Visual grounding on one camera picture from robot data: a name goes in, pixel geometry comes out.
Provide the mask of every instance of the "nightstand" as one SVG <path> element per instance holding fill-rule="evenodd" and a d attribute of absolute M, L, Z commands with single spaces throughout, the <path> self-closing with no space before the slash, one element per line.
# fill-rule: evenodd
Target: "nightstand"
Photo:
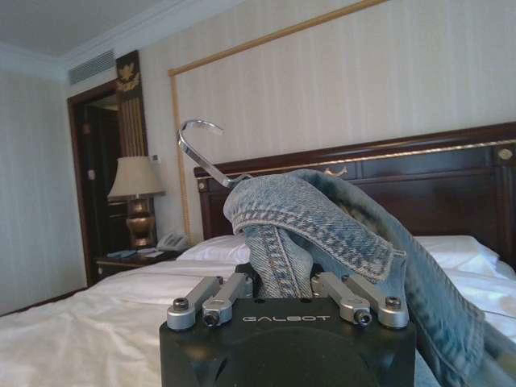
<path fill-rule="evenodd" d="M 175 260 L 183 252 L 163 252 L 156 258 L 148 258 L 144 254 L 133 254 L 126 258 L 100 256 L 95 260 L 97 265 L 97 281 L 103 280 L 113 274 L 131 270 L 132 268 L 142 268 L 150 264 L 157 264 L 164 260 Z"/>

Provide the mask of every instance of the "striped wallpaper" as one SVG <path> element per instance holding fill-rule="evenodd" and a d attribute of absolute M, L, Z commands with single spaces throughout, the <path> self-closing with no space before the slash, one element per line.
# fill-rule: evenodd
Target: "striped wallpaper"
<path fill-rule="evenodd" d="M 349 3 L 247 0 L 141 52 L 160 234 L 182 228 L 167 70 Z M 227 129 L 188 134 L 215 162 L 514 121 L 515 19 L 513 0 L 391 0 L 180 75 L 181 120 Z"/>
<path fill-rule="evenodd" d="M 0 71 L 0 314 L 85 286 L 65 88 Z"/>

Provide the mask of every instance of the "doorway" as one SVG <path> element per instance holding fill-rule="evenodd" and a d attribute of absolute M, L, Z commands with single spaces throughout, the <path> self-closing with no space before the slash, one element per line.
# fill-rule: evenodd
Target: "doorway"
<path fill-rule="evenodd" d="M 95 261 L 130 247 L 127 202 L 108 202 L 122 156 L 116 84 L 107 82 L 68 99 L 77 198 L 88 286 L 98 281 Z"/>

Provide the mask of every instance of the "wooden headboard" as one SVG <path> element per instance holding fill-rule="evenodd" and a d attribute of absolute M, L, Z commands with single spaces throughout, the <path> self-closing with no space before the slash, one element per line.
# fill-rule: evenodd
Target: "wooden headboard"
<path fill-rule="evenodd" d="M 227 175 L 316 169 L 358 185 L 413 235 L 472 235 L 516 268 L 516 123 L 218 164 Z M 194 170 L 204 238 L 231 235 L 229 190 Z"/>

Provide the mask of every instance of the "table lamp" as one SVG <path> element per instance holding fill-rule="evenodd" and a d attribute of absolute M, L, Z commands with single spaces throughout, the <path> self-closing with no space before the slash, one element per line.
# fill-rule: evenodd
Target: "table lamp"
<path fill-rule="evenodd" d="M 147 156 L 120 157 L 113 187 L 108 200 L 128 200 L 127 228 L 133 248 L 155 244 L 156 219 L 149 206 L 149 198 L 164 194 L 163 185 L 152 170 Z"/>

